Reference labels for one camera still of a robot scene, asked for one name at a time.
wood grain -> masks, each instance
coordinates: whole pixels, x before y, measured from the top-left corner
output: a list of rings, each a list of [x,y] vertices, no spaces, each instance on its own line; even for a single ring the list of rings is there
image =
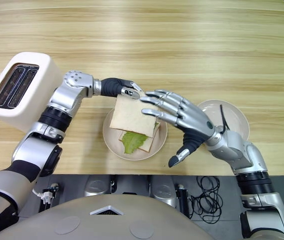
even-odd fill
[[[64,72],[134,80],[194,103],[229,101],[247,116],[269,173],[284,175],[284,1],[0,0],[0,73],[24,51],[49,54]],[[83,101],[55,173],[232,175],[205,147],[168,168],[182,141],[172,126],[154,157],[116,157],[102,137],[114,102]],[[23,135],[0,121],[0,170]]]

robotic arm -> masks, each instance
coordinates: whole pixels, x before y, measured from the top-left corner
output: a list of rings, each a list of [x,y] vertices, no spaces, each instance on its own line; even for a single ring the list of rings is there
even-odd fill
[[[18,221],[38,177],[53,173],[62,148],[58,146],[83,98],[118,94],[138,99],[141,91],[134,82],[119,78],[102,81],[80,71],[69,71],[39,120],[16,147],[12,164],[0,171],[0,231]]]
[[[166,112],[143,109],[144,114],[162,119],[184,132],[183,146],[169,160],[169,167],[179,164],[205,143],[214,157],[231,166],[241,189],[242,204],[250,209],[240,215],[243,237],[284,234],[284,204],[274,191],[257,147],[234,131],[215,127],[200,108],[176,93],[156,90],[146,95],[140,100]]]

black fingertip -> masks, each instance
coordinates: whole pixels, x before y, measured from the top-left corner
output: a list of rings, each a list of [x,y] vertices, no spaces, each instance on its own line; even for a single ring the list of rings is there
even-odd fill
[[[178,158],[177,156],[171,157],[170,161],[168,161],[168,167],[171,168],[175,166],[178,163]]]

white cable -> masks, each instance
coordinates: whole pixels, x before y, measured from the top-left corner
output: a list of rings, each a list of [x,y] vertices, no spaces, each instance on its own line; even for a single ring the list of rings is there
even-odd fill
[[[36,192],[34,189],[32,190],[33,194],[40,197],[43,200],[43,204],[51,204],[53,197],[53,193],[50,191],[46,191],[44,193]]]
[[[35,194],[36,196],[38,196],[38,197],[40,197],[40,198],[42,198],[43,196],[44,196],[44,194],[43,193],[40,193],[40,192],[36,192],[35,191],[35,189],[33,189],[33,194]]]

plate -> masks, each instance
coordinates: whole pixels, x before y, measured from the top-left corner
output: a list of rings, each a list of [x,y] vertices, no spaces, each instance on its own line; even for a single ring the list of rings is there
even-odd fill
[[[166,137],[167,137],[167,124],[166,122],[159,120],[160,127],[158,128],[150,152],[146,152],[140,149],[136,149],[132,154],[124,153],[124,145],[119,141],[119,137],[122,134],[122,130],[110,128],[110,123],[113,117],[114,109],[112,109],[106,116],[103,123],[103,138],[106,146],[115,155],[120,158],[132,161],[139,161],[150,158],[163,147]]]
[[[207,100],[201,102],[198,107],[206,113],[214,125],[222,126],[220,104],[223,106],[225,120],[230,130],[239,133],[247,141],[250,127],[245,115],[236,106],[222,100]]]

